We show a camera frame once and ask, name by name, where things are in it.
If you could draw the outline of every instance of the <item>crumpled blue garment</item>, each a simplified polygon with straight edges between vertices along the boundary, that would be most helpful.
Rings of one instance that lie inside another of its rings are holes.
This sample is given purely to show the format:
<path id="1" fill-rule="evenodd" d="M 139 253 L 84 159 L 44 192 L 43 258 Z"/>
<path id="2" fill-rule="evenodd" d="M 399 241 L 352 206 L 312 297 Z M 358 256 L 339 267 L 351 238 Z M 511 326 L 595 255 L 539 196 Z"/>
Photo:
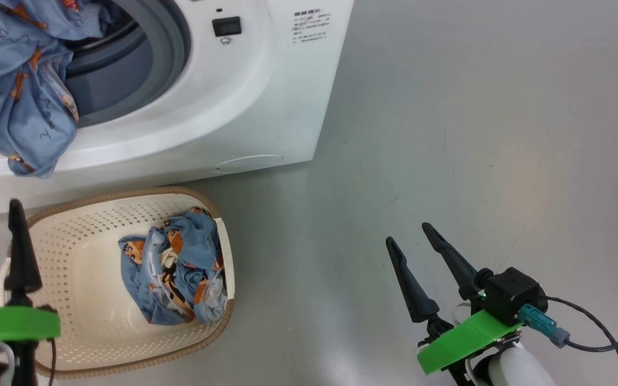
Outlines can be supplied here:
<path id="1" fill-rule="evenodd" d="M 80 0 L 0 0 L 0 154 L 15 175 L 49 177 L 75 138 L 73 53 L 54 36 L 101 36 L 100 14 Z"/>
<path id="2" fill-rule="evenodd" d="M 121 275 L 149 323 L 215 322 L 227 300 L 216 223 L 201 208 L 171 217 L 147 236 L 118 241 Z"/>

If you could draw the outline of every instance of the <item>beige plastic basket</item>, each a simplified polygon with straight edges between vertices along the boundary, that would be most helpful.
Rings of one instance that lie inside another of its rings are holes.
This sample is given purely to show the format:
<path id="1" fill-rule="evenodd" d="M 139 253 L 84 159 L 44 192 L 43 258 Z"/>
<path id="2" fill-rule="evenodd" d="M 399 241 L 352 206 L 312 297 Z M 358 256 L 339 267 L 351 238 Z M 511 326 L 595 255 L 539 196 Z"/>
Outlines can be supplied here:
<path id="1" fill-rule="evenodd" d="M 123 285 L 118 239 L 147 234 L 168 217 L 194 206 L 209 210 L 218 225 L 228 302 L 216 323 L 152 325 Z M 45 210 L 28 227 L 42 276 L 30 295 L 36 306 L 51 305 L 61 317 L 56 340 L 56 376 L 86 378 L 130 371 L 199 351 L 228 325 L 235 299 L 235 272 L 225 224 L 206 198 L 185 188 L 154 188 L 105 195 Z M 0 271 L 0 306 L 7 294 Z M 51 346 L 40 343 L 37 371 L 49 376 Z"/>

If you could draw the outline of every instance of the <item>white washing machine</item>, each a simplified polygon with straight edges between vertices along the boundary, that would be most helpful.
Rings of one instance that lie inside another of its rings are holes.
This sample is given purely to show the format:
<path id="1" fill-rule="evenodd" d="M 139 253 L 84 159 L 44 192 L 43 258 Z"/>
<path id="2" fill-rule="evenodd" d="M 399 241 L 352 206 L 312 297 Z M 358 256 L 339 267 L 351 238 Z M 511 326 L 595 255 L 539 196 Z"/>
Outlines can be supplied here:
<path id="1" fill-rule="evenodd" d="M 353 0 L 114 0 L 125 22 L 72 43 L 81 119 L 49 179 L 0 155 L 0 213 L 309 161 Z"/>

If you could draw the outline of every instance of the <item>green bracket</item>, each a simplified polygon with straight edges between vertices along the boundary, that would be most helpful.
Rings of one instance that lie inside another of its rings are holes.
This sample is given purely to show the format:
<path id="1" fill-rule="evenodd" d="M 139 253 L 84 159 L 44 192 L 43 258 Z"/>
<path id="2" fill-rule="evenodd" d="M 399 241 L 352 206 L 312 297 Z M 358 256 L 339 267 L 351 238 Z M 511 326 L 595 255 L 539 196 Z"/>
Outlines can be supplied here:
<path id="1" fill-rule="evenodd" d="M 417 355 L 426 375 L 432 374 L 521 327 L 521 323 L 507 327 L 485 310 L 467 318 L 462 324 L 444 333 Z"/>
<path id="2" fill-rule="evenodd" d="M 61 335 L 56 313 L 31 307 L 0 307 L 0 342 L 47 340 Z"/>

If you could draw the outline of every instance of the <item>brown braided rim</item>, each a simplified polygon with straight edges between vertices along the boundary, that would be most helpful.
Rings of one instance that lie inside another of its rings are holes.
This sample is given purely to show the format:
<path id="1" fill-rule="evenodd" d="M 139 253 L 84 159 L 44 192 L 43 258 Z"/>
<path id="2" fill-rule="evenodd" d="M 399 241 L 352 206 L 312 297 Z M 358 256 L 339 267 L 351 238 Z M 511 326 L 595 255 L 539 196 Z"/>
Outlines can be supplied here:
<path id="1" fill-rule="evenodd" d="M 117 193 L 110 193 L 108 195 L 97 196 L 94 198 L 88 198 L 85 200 L 73 201 L 70 203 L 64 203 L 61 205 L 57 205 L 56 207 L 52 207 L 42 212 L 35 214 L 34 216 L 28 218 L 27 227 L 32 228 L 37 222 L 42 220 L 43 218 L 47 218 L 53 216 L 57 213 L 66 212 L 69 210 L 77 209 L 79 207 L 85 207 L 88 205 L 105 203 L 106 201 L 114 201 L 121 200 L 123 198 L 133 198 L 140 196 L 153 196 L 153 195 L 187 195 L 192 196 L 209 208 L 209 212 L 214 218 L 220 217 L 220 213 L 211 205 L 211 202 L 202 195 L 199 195 L 196 191 L 187 188 L 181 188 L 179 186 L 166 186 L 162 188 L 151 188 L 151 189 L 141 189 L 141 190 L 131 190 L 131 191 L 120 191 Z M 8 257 L 11 257 L 11 245 L 9 244 Z M 189 345 L 187 347 L 183 347 L 179 350 L 169 352 L 167 354 L 158 355 L 156 357 L 151 357 L 149 359 L 143 359 L 142 361 L 128 362 L 122 365 L 116 366 L 106 366 L 106 367 L 93 367 L 91 369 L 83 369 L 83 370 L 56 370 L 54 371 L 54 378 L 58 379 L 79 379 L 79 378 L 90 378 L 92 376 L 103 376 L 103 375 L 111 375 L 118 374 L 122 372 L 129 372 L 131 370 L 143 369 L 144 367 L 154 366 L 160 363 L 172 361 L 174 359 L 178 359 L 180 357 L 184 357 L 186 355 L 192 354 L 193 352 L 198 352 L 199 350 L 205 349 L 208 345 L 212 344 L 214 340 L 216 340 L 223 330 L 228 326 L 228 322 L 230 322 L 230 317 L 233 314 L 233 306 L 235 300 L 230 299 L 226 303 L 225 312 L 223 313 L 223 318 L 218 323 L 216 330 L 214 330 L 211 335 L 209 335 L 206 339 L 200 340 L 196 344 Z M 49 377 L 52 373 L 52 370 L 49 367 L 46 367 L 39 362 L 36 361 L 36 369 L 38 374 L 42 376 Z"/>

